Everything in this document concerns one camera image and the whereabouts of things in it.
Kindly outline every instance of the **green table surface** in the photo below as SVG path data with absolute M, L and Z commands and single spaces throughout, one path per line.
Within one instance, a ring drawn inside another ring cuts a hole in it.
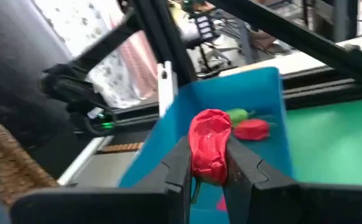
M 362 100 L 287 112 L 294 177 L 362 185 Z

